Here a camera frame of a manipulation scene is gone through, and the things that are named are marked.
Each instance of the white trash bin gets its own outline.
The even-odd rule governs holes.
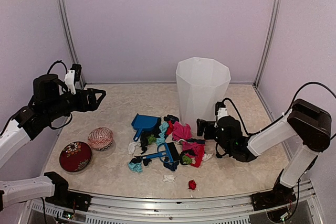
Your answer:
[[[176,83],[180,119],[197,132],[197,119],[215,120],[215,103],[221,101],[231,81],[229,68],[214,59],[190,58],[180,61]]]

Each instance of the black mounting base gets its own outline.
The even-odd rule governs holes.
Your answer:
[[[279,207],[288,204],[290,201],[295,202],[294,192],[283,194],[282,192],[265,191],[251,195],[254,211],[264,210],[272,207]]]
[[[60,207],[87,212],[91,203],[91,196],[88,194],[69,191],[66,200],[57,200],[53,197],[46,198],[46,202]]]

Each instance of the marbled table surface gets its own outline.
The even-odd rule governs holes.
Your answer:
[[[179,165],[172,172],[154,159],[142,173],[129,170],[128,145],[135,131],[131,122],[137,113],[178,116],[179,100],[175,84],[106,84],[86,88],[104,89],[107,96],[94,112],[73,113],[72,123],[65,127],[46,164],[45,172],[54,171],[69,182],[69,188],[82,192],[136,198],[201,198],[251,193],[271,189],[280,171],[288,164],[281,145],[275,146],[250,163],[233,158],[215,157],[215,142],[207,141],[206,153],[213,157],[202,162],[200,168]],[[230,85],[226,96],[238,107],[249,132],[258,131],[270,120],[251,85]],[[229,114],[238,119],[231,106]],[[104,152],[92,151],[90,164],[82,171],[69,173],[59,165],[62,149],[74,141],[87,142],[89,133],[97,127],[113,130],[114,144]],[[156,152],[152,144],[146,154]],[[137,147],[135,155],[140,155]],[[163,175],[174,175],[173,183],[163,182]],[[194,179],[197,189],[188,189]]]

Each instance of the green cloth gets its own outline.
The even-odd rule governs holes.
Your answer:
[[[182,156],[182,162],[185,165],[190,165],[190,164],[192,164],[193,160],[190,157],[188,157],[187,155],[183,155]]]
[[[152,144],[156,142],[156,137],[153,134],[150,135],[147,139],[148,139],[148,144]]]

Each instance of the crumpled white cloth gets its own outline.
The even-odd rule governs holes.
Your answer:
[[[205,161],[209,160],[212,157],[212,155],[213,155],[213,153],[209,153],[209,154],[204,153],[202,161],[205,162]]]
[[[176,176],[174,175],[163,175],[163,182],[175,182]]]
[[[134,152],[135,152],[135,147],[136,146],[141,146],[141,143],[140,141],[137,141],[137,142],[131,142],[129,145],[128,145],[128,155],[133,155]]]

